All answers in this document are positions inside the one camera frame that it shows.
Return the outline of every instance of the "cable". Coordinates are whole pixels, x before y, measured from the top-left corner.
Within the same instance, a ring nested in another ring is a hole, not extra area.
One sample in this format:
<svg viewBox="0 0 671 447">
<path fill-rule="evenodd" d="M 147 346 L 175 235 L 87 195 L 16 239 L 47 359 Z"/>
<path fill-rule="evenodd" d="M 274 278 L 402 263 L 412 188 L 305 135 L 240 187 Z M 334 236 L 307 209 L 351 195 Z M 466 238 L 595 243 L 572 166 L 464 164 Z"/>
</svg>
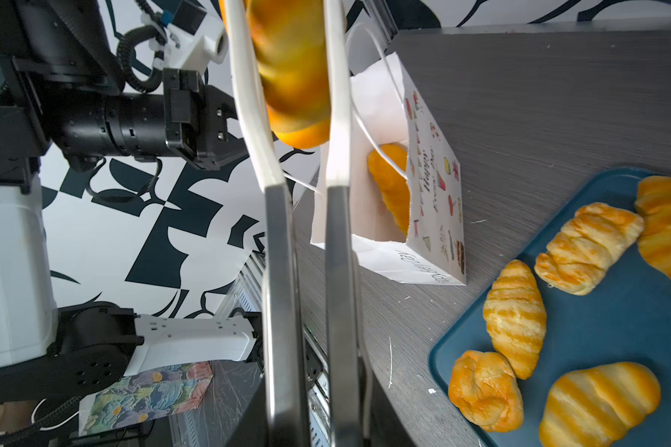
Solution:
<svg viewBox="0 0 671 447">
<path fill-rule="evenodd" d="M 74 396 L 69 398 L 61 406 L 57 407 L 50 414 L 44 418 L 38 419 L 34 424 L 30 424 L 25 428 L 22 428 L 13 433 L 0 435 L 0 445 L 10 444 L 17 441 L 21 441 L 27 438 L 29 435 L 34 434 L 40 428 L 51 427 L 52 425 L 62 421 L 66 413 L 72 412 L 72 408 L 75 405 L 79 405 L 79 402 L 82 400 L 81 396 Z"/>
<path fill-rule="evenodd" d="M 120 442 L 121 443 L 121 442 L 124 442 L 124 441 L 131 441 L 132 439 L 147 439 L 152 435 L 152 431 L 154 430 L 154 423 L 155 422 L 157 422 L 157 420 L 152 419 L 152 426 L 149 428 L 149 431 L 146 432 L 145 434 L 136 434 L 134 436 L 129 436 L 127 438 L 126 434 L 129 432 L 129 430 L 132 430 L 132 429 L 134 429 L 134 427 L 139 426 L 139 424 L 130 425 L 129 427 L 124 428 L 124 431 L 122 432 L 122 437 L 120 439 L 117 439 L 116 436 L 115 436 L 114 439 L 109 439 L 109 440 L 106 440 L 106 441 L 97 441 L 97 442 L 85 443 L 86 439 L 85 438 L 80 438 L 80 444 L 79 445 L 84 446 L 84 447 L 97 447 L 97 446 L 105 446 L 106 444 L 112 444 L 112 447 L 119 447 L 119 444 L 115 446 L 114 443 L 115 442 Z M 93 434 L 93 435 L 88 435 L 88 436 L 99 436 L 99 435 L 102 435 L 102 434 L 104 434 L 104 433 Z"/>
<path fill-rule="evenodd" d="M 92 170 L 92 173 L 89 175 L 89 179 L 87 180 L 87 185 L 85 186 L 85 191 L 87 191 L 87 194 L 91 195 L 92 197 L 95 197 L 96 199 L 103 200 L 105 202 L 110 202 L 110 203 L 129 203 L 133 200 L 135 200 L 137 197 L 141 197 L 142 195 L 146 194 L 149 190 L 152 189 L 154 184 L 157 183 L 157 178 L 159 177 L 159 174 L 161 174 L 161 159 L 156 159 L 157 161 L 157 171 L 154 173 L 154 176 L 152 179 L 145 184 L 139 191 L 137 191 L 133 196 L 118 196 L 118 195 L 103 195 L 101 192 L 94 192 L 92 190 L 92 178 L 97 175 L 100 169 L 102 169 L 103 166 L 107 164 L 107 159 L 102 157 L 99 162 L 97 162 L 97 166 L 94 167 Z"/>
<path fill-rule="evenodd" d="M 155 23 L 160 22 L 161 17 L 154 13 L 154 10 L 147 3 L 147 0 L 134 0 L 134 1 L 136 2 L 136 5 L 139 7 L 139 9 L 147 13 Z"/>
<path fill-rule="evenodd" d="M 126 436 L 126 428 L 125 428 L 125 431 L 122 432 L 122 437 L 119 439 L 119 441 L 116 442 L 116 444 L 114 445 L 114 447 L 119 447 L 119 444 L 121 444 L 122 441 L 125 440 L 125 436 Z"/>
<path fill-rule="evenodd" d="M 126 83 L 132 86 L 137 92 L 141 93 L 153 92 L 159 88 L 159 85 L 161 85 L 161 69 L 157 68 L 157 66 L 160 65 L 158 61 L 152 63 L 152 72 L 145 81 L 136 77 L 132 71 L 132 59 L 134 58 L 136 46 L 150 39 L 156 39 L 161 45 L 166 43 L 164 41 L 164 36 L 161 35 L 159 30 L 152 25 L 144 25 L 140 28 L 128 31 L 122 36 L 119 40 L 119 44 L 116 46 L 117 62 L 125 73 Z M 155 51 L 154 59 L 161 59 L 163 63 L 164 52 L 162 50 Z"/>
<path fill-rule="evenodd" d="M 240 313 L 241 317 L 246 316 L 246 311 L 243 308 L 233 308 L 231 312 L 229 312 L 229 318 L 235 316 L 237 313 Z"/>
<path fill-rule="evenodd" d="M 40 400 L 40 403 L 38 403 L 37 406 L 35 407 L 35 409 L 32 410 L 32 416 L 30 417 L 30 421 L 32 422 L 32 424 L 35 424 L 35 415 L 37 414 L 37 409 L 40 408 L 40 405 L 42 405 L 42 404 L 45 402 L 45 400 L 47 400 L 47 399 Z M 54 430 L 55 428 L 60 428 L 60 427 L 62 427 L 63 425 L 65 425 L 65 424 L 67 424 L 68 422 L 70 422 L 75 416 L 77 416 L 78 414 L 80 414 L 81 411 L 88 411 L 88 410 L 78 410 L 78 411 L 75 412 L 75 414 L 73 414 L 72 416 L 68 417 L 67 419 L 65 419 L 64 421 L 62 421 L 60 424 L 53 425 L 53 426 L 51 426 L 51 427 L 42 427 L 42 428 L 40 428 L 40 431 L 50 431 L 50 430 Z"/>
</svg>

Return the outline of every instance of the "bread roll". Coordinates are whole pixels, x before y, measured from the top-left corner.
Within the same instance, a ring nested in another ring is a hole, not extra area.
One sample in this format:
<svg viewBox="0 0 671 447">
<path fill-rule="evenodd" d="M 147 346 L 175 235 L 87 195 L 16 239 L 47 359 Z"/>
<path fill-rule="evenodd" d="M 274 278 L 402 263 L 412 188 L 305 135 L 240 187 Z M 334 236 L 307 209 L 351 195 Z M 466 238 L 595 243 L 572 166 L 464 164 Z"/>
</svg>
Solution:
<svg viewBox="0 0 671 447">
<path fill-rule="evenodd" d="M 529 378 L 545 341 L 546 311 L 525 263 L 513 260 L 502 270 L 487 294 L 483 316 L 494 349 L 507 357 L 518 378 Z"/>
<path fill-rule="evenodd" d="M 537 256 L 535 272 L 562 291 L 586 295 L 644 229 L 641 216 L 606 203 L 581 207 Z"/>
<path fill-rule="evenodd" d="M 328 141 L 331 96 L 322 0 L 244 3 L 271 130 L 299 149 Z M 223 0 L 219 5 L 225 18 Z"/>
<path fill-rule="evenodd" d="M 641 424 L 660 400 L 656 376 L 638 363 L 568 372 L 549 391 L 539 440 L 544 447 L 606 447 Z"/>
<path fill-rule="evenodd" d="M 405 170 L 408 162 L 408 152 L 405 148 L 401 145 L 382 145 L 381 149 L 400 169 Z M 393 213 L 395 223 L 407 236 L 410 228 L 410 189 L 407 180 L 403 179 L 377 151 L 372 151 L 368 156 L 368 170 L 383 194 L 385 206 Z"/>
<path fill-rule="evenodd" d="M 652 175 L 641 180 L 636 210 L 646 222 L 639 253 L 671 279 L 671 178 Z"/>
<path fill-rule="evenodd" d="M 514 371 L 502 354 L 467 351 L 452 368 L 450 401 L 485 431 L 517 430 L 524 420 Z"/>
</svg>

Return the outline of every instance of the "blue tray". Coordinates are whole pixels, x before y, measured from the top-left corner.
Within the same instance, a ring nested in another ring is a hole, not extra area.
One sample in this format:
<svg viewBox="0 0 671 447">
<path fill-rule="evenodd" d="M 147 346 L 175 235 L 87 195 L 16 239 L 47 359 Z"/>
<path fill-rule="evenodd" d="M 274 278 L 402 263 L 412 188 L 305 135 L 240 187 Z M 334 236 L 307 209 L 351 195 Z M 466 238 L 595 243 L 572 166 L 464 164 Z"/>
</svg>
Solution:
<svg viewBox="0 0 671 447">
<path fill-rule="evenodd" d="M 644 169 L 615 168 L 601 172 L 569 201 L 528 244 L 517 259 L 534 267 L 535 258 L 574 211 L 592 202 L 634 211 Z M 524 423 L 510 433 L 488 434 L 473 425 L 487 447 L 540 446 L 539 422 L 552 384 L 569 371 L 605 363 L 634 361 L 649 367 L 661 383 L 661 405 L 629 431 L 616 447 L 671 447 L 671 281 L 649 266 L 636 244 L 614 264 L 589 295 L 574 296 L 549 288 L 537 275 L 546 308 L 546 338 L 537 369 L 519 380 Z M 468 349 L 494 351 L 482 307 L 489 288 L 438 340 L 430 351 L 430 373 L 447 395 L 452 367 Z"/>
</svg>

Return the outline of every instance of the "gray table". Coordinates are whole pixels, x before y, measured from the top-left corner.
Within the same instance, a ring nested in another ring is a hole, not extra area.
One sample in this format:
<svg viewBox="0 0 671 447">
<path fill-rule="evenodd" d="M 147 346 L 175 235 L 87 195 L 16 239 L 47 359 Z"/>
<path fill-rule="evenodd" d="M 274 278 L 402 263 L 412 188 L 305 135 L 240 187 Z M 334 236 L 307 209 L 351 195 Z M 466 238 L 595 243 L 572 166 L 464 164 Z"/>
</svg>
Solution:
<svg viewBox="0 0 671 447">
<path fill-rule="evenodd" d="M 671 31 L 399 34 L 391 49 L 462 164 L 468 285 L 402 285 L 361 269 L 368 350 L 419 446 L 477 446 L 431 379 L 429 350 L 593 174 L 636 165 L 671 175 Z M 312 213 L 308 192 L 295 210 L 301 300 L 325 348 Z"/>
</svg>

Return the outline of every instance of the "white paper bag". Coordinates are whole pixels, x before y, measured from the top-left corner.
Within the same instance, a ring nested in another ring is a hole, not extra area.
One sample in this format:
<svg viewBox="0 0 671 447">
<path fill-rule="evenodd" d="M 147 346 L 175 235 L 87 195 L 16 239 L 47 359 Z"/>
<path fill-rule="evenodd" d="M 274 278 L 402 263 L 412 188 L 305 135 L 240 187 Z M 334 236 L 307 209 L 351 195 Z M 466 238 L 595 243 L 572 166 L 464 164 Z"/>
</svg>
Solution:
<svg viewBox="0 0 671 447">
<path fill-rule="evenodd" d="M 401 142 L 408 147 L 410 228 L 406 238 L 385 208 L 378 185 L 368 172 L 367 159 L 374 148 L 353 119 L 353 250 L 360 265 L 395 281 L 464 285 L 460 164 L 400 58 L 390 54 L 385 60 L 400 94 L 396 94 L 381 60 L 351 78 L 353 102 L 378 145 Z M 321 148 L 320 191 L 324 191 L 329 150 L 327 144 Z M 316 194 L 311 244 L 321 248 L 325 246 L 325 210 L 325 194 Z"/>
</svg>

